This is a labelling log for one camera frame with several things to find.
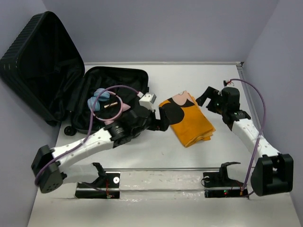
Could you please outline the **black hard-shell suitcase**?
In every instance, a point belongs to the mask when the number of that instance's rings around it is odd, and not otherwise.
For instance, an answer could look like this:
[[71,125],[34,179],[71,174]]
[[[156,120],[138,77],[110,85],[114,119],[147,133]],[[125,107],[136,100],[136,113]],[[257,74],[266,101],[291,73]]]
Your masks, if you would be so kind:
[[0,61],[1,79],[49,125],[69,118],[80,133],[104,124],[90,122],[87,100],[98,88],[113,91],[128,105],[135,92],[149,91],[149,77],[139,69],[84,62],[61,20],[50,11],[34,15]]

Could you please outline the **orange cloth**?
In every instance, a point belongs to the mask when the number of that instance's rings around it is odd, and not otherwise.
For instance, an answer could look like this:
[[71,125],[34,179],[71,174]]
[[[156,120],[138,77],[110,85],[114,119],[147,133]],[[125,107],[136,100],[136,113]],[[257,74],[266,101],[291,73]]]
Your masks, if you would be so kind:
[[215,127],[187,91],[163,101],[159,107],[164,109],[176,137],[186,148],[199,141],[210,140],[215,132]]

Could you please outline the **rose gold tube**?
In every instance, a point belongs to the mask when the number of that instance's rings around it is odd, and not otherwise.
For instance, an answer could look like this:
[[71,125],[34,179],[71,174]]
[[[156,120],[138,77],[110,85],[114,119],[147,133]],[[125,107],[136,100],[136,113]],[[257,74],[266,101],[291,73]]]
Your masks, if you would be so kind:
[[113,102],[113,103],[104,105],[104,108],[110,108],[110,107],[113,107],[113,106],[116,106],[116,105],[118,105],[118,102]]

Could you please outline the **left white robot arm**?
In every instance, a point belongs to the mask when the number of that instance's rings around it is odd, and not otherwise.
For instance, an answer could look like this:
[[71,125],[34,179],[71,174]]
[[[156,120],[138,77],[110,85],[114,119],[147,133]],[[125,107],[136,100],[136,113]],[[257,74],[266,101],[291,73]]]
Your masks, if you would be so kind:
[[126,144],[144,130],[166,131],[168,117],[163,108],[159,108],[159,113],[160,118],[157,119],[154,110],[138,105],[84,139],[55,148],[42,146],[31,165],[36,177],[35,185],[41,193],[50,193],[68,183],[82,183],[97,189],[107,178],[102,165],[97,162],[79,165],[78,162]]

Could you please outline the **pink blue cat-ear headphones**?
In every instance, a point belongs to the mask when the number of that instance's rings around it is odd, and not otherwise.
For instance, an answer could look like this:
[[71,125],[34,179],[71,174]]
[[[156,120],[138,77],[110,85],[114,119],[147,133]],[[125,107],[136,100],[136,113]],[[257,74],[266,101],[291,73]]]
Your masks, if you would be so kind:
[[[93,104],[96,100],[96,97],[98,96],[98,94],[100,92],[102,92],[104,90],[104,88],[98,88],[95,92],[94,92],[94,95],[92,97],[90,97],[88,100],[87,100],[87,105],[88,105],[88,108],[91,110],[92,107],[93,107]],[[99,98],[98,98],[98,101],[95,103],[95,111],[96,112],[99,112],[100,109],[105,109],[104,108],[104,105],[107,105],[107,104],[110,104],[110,103],[113,103],[113,102],[116,102],[116,101],[110,101],[110,93],[109,91],[106,91],[104,92]]]

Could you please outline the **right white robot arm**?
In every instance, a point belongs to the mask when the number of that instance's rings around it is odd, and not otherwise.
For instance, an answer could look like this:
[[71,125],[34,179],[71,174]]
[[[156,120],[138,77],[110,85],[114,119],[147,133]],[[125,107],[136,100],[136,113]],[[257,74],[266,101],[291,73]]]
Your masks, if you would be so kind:
[[247,150],[251,159],[244,181],[240,183],[244,191],[247,185],[257,196],[290,192],[293,189],[294,160],[289,154],[282,154],[274,148],[257,129],[249,114],[240,109],[240,92],[237,88],[225,86],[222,90],[208,87],[196,99],[210,112],[222,116],[223,122],[233,132]]

